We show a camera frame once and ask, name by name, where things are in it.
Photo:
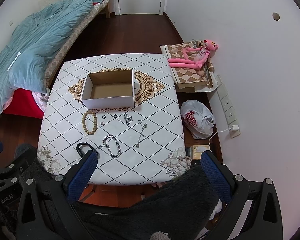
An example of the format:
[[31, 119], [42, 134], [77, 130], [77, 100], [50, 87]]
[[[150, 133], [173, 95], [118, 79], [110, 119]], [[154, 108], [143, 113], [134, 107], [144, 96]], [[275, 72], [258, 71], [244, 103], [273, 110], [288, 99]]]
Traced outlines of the small yellow box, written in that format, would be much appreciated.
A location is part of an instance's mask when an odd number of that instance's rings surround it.
[[200, 160], [202, 153], [209, 150], [209, 145], [192, 145], [190, 147], [190, 157], [192, 160]]

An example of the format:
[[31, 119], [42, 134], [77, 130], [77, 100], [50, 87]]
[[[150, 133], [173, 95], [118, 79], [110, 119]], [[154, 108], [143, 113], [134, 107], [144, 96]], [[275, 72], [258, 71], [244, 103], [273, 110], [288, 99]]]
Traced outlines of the black fuzzy seat cover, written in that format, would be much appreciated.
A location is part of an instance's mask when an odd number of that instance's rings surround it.
[[95, 205], [74, 202], [74, 210], [94, 239], [150, 239], [155, 232], [170, 239], [195, 239], [219, 198], [196, 165], [158, 192], [126, 209], [102, 215]]

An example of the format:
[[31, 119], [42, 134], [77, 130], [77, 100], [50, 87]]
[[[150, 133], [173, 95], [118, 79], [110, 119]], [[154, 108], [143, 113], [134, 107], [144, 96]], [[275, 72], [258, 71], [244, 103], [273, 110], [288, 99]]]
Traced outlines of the red bed sheet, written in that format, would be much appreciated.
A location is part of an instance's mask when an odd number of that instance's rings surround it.
[[36, 119], [42, 119], [44, 116], [44, 112], [36, 104], [32, 92], [21, 88], [14, 91], [12, 101], [3, 113]]

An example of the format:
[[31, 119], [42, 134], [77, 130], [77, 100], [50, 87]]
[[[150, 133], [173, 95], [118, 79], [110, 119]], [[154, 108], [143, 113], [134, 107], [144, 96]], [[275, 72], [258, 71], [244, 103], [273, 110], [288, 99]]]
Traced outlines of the white plastic bag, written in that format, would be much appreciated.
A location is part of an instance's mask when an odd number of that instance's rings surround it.
[[182, 103], [180, 113], [194, 139], [208, 139], [212, 135], [215, 117], [203, 103], [187, 100]]

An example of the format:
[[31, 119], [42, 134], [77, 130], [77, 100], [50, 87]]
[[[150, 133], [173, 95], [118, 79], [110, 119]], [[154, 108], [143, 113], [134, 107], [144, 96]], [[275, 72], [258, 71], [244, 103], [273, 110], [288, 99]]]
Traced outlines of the white patterned tablecloth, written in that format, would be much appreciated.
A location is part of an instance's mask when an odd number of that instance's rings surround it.
[[[97, 109], [88, 115], [79, 100], [86, 76], [127, 69], [134, 71], [140, 84], [135, 106]], [[125, 112], [133, 117], [129, 126]], [[81, 142], [99, 153], [92, 184], [162, 183], [190, 169], [177, 94], [164, 55], [110, 54], [62, 65], [44, 113], [38, 160], [47, 172], [66, 174], [80, 161], [76, 146]]]

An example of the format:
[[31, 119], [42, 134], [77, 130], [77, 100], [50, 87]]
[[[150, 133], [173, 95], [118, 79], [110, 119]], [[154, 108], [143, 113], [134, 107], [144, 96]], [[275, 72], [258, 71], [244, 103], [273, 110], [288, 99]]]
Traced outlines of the silver charm cluster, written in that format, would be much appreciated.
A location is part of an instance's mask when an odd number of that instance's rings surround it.
[[129, 126], [130, 123], [133, 121], [133, 117], [132, 117], [132, 116], [128, 116], [128, 113], [127, 113], [127, 112], [125, 112], [125, 113], [123, 114], [123, 118], [124, 118], [124, 120], [125, 120], [127, 126]]

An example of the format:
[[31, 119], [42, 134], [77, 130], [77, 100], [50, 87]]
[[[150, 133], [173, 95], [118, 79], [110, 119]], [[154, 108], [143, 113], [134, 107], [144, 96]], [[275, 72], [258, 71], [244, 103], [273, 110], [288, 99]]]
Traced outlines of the light blue duvet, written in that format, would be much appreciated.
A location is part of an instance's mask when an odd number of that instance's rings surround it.
[[45, 93], [45, 73], [74, 29], [104, 0], [63, 0], [25, 18], [0, 53], [0, 114], [22, 88]]

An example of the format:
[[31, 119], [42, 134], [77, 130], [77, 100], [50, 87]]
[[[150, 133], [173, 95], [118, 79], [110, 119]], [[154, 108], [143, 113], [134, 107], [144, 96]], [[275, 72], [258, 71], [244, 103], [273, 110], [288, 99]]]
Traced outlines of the white cardboard box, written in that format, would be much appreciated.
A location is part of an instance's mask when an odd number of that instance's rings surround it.
[[134, 71], [111, 70], [88, 74], [80, 101], [88, 110], [134, 107]]

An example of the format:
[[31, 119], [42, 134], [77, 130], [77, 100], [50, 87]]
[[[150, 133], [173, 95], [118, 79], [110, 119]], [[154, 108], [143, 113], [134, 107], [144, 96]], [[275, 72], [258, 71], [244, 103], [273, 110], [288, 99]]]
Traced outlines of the checkered cushion stool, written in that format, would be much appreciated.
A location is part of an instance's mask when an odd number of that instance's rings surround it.
[[175, 84], [179, 89], [193, 88], [195, 92], [212, 92], [217, 87], [211, 57], [218, 44], [211, 40], [194, 40], [160, 46], [167, 57]]

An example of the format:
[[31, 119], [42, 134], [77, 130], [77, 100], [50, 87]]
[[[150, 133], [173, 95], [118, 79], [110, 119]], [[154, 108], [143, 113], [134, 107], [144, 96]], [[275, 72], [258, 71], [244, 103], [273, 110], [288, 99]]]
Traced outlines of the pink panther plush toy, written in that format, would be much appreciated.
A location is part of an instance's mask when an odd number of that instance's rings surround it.
[[[201, 40], [197, 41], [195, 48], [184, 48], [183, 49], [183, 59], [168, 59], [168, 64], [171, 68], [190, 68], [200, 70], [210, 54], [216, 51], [219, 45], [212, 40]], [[190, 52], [195, 52], [193, 59], [189, 59], [188, 55]]]

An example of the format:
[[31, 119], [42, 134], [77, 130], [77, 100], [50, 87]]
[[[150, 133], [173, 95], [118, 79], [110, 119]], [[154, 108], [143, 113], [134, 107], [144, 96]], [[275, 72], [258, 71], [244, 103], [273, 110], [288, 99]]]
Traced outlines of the bed with checkered mattress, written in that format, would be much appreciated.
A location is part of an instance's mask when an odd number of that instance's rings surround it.
[[71, 46], [77, 40], [81, 32], [88, 26], [88, 24], [98, 15], [106, 14], [110, 17], [110, 11], [108, 6], [109, 0], [103, 0], [101, 3], [97, 3], [93, 6], [92, 10], [81, 20], [81, 22], [73, 29], [71, 35], [68, 37], [66, 42], [62, 45], [55, 57], [49, 62], [45, 71], [44, 85], [46, 88], [50, 88], [53, 79], [57, 71], [60, 69], [61, 64], [70, 50]]

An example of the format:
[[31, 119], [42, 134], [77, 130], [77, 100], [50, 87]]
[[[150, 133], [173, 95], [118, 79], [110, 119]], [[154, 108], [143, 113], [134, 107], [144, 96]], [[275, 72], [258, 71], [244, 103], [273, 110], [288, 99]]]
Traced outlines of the white wall power strip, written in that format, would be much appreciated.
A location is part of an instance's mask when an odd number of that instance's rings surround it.
[[[239, 126], [238, 118], [237, 118], [235, 109], [234, 109], [233, 104], [230, 100], [230, 97], [229, 97], [228, 91], [226, 89], [226, 86], [223, 83], [220, 75], [216, 76], [216, 83], [218, 85], [217, 95], [218, 95], [218, 98], [220, 100], [220, 103], [221, 103], [221, 106], [222, 106], [222, 109], [223, 109], [228, 127], [230, 127], [232, 125], [238, 125]], [[231, 139], [233, 139], [233, 138], [235, 138], [235, 137], [237, 137], [241, 134], [240, 129], [239, 129], [238, 132], [235, 132], [235, 133], [229, 132], [229, 133], [230, 133], [230, 138]]]

